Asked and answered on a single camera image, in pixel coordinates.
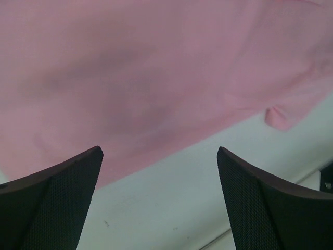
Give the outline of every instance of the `pink fabric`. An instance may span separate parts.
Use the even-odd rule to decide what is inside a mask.
[[[288,129],[332,88],[333,1],[0,2],[0,165],[96,144],[99,186],[267,110]]]

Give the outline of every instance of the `textured black pad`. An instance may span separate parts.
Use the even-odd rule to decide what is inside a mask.
[[[333,195],[265,172],[225,148],[220,180],[237,250],[333,249]]]
[[[102,159],[101,148],[94,147],[0,185],[0,249],[76,249]]]

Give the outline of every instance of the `white surface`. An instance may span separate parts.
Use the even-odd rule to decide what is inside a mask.
[[[333,95],[289,132],[252,117],[98,190],[78,250],[198,250],[229,227],[216,153],[297,181],[333,158]]]
[[[299,183],[309,189],[320,190],[321,173],[319,171],[313,173],[308,178]],[[214,242],[214,244],[203,250],[236,250],[233,235],[231,231],[225,234],[223,238]]]

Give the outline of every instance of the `pink cloth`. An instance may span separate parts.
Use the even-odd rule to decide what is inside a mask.
[[[331,0],[0,2],[0,165],[96,144],[99,186],[267,110],[288,129],[333,89]]]

